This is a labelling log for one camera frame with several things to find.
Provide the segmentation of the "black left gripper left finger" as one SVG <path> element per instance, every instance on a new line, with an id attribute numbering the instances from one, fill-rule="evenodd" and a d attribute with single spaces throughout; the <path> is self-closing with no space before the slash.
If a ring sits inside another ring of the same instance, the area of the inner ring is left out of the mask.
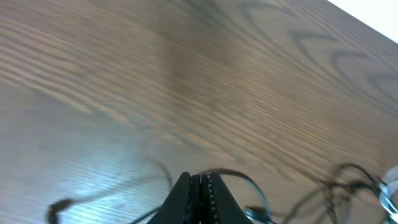
<path id="1" fill-rule="evenodd" d="M 199 224 L 200 175 L 183 172 L 147 224 Z"/>

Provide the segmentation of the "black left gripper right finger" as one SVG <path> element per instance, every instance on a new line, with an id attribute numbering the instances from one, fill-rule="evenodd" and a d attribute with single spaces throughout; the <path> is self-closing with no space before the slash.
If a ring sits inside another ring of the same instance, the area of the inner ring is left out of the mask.
<path id="1" fill-rule="evenodd" d="M 201 178 L 200 222 L 204 224 L 251 224 L 219 174 Z"/>

